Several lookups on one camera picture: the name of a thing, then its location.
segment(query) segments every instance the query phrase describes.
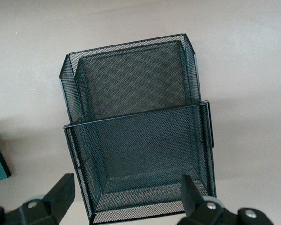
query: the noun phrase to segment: robotic claw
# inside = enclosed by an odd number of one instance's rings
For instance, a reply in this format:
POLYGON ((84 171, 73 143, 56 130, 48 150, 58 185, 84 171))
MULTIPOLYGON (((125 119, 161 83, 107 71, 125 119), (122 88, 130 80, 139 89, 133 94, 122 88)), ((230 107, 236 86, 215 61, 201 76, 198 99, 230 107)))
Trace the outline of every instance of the robotic claw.
MULTIPOLYGON (((8 213, 0 207, 0 225, 58 225, 74 198, 74 175, 65 174, 43 199, 28 201, 8 213)), ((186 217, 177 225, 273 225, 259 210, 242 208, 236 215, 216 201, 204 201, 188 175, 182 176, 181 200, 186 217)))

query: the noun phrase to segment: screw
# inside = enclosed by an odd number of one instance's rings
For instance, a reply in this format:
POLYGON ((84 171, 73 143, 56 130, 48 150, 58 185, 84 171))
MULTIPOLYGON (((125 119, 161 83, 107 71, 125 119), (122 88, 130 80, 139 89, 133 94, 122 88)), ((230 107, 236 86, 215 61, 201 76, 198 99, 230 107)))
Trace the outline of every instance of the screw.
POLYGON ((33 207, 35 207, 36 205, 37 205, 37 202, 36 202, 36 201, 33 201, 33 202, 28 203, 27 207, 28 207, 28 208, 33 208, 33 207))
POLYGON ((207 203, 207 207, 211 210, 215 210, 216 209, 216 205, 213 202, 208 202, 207 203))
POLYGON ((256 217, 257 217, 256 213, 255 213, 254 211, 252 211, 252 210, 246 210, 246 211, 245 211, 245 214, 246 214, 248 217, 251 217, 251 218, 256 218, 256 217))

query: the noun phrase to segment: black mesh basket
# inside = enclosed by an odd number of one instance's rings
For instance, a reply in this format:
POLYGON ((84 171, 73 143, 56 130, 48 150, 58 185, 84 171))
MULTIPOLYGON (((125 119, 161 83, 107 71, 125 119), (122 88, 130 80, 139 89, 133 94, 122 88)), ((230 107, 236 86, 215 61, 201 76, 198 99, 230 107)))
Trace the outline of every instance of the black mesh basket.
POLYGON ((182 174, 215 196, 206 102, 65 126, 90 223, 183 212, 182 174))
POLYGON ((70 53, 60 80, 71 122, 201 102, 186 34, 70 53))
POLYGON ((216 195, 209 103, 186 34, 70 53, 60 80, 91 224, 183 212, 182 174, 216 195))

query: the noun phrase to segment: mesh desk organizer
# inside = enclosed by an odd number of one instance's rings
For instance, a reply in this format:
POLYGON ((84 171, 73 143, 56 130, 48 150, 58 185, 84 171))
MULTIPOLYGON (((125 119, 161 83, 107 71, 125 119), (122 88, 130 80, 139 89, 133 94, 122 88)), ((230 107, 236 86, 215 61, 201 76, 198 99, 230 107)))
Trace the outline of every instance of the mesh desk organizer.
POLYGON ((184 212, 182 174, 216 195, 210 108, 186 34, 70 53, 60 81, 90 224, 184 212))

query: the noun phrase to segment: beige surface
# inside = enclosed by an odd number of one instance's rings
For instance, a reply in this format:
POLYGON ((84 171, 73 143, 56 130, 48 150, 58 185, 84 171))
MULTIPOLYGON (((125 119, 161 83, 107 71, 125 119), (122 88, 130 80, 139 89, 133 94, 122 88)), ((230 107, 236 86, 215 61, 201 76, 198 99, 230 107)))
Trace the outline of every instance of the beige surface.
MULTIPOLYGON (((0 0, 0 147, 13 174, 0 181, 0 205, 74 172, 59 84, 67 53, 184 32, 212 106, 218 198, 281 224, 281 0, 0 0)), ((63 225, 87 224, 76 195, 63 225)))

